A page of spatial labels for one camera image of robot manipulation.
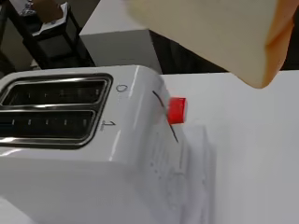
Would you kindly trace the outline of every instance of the bread slice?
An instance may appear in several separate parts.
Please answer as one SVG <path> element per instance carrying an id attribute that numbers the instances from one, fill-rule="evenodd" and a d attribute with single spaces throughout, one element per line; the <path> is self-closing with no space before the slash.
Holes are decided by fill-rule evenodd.
<path id="1" fill-rule="evenodd" d="M 154 32 L 225 68 L 255 88 L 283 65 L 299 0 L 127 0 Z"/>

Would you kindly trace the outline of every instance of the red lever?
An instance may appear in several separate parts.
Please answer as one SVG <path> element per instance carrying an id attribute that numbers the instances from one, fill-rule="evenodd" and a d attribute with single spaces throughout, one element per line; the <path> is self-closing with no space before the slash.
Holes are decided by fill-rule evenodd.
<path id="1" fill-rule="evenodd" d="M 168 105 L 168 122 L 180 124 L 185 122 L 186 98 L 171 97 Z"/>

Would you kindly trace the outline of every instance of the toaster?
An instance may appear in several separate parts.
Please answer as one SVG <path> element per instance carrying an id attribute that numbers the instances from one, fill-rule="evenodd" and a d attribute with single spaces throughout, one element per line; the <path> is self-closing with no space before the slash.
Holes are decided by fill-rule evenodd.
<path id="1" fill-rule="evenodd" d="M 189 146 L 143 66 L 0 81 L 0 195 L 37 224 L 179 224 Z"/>

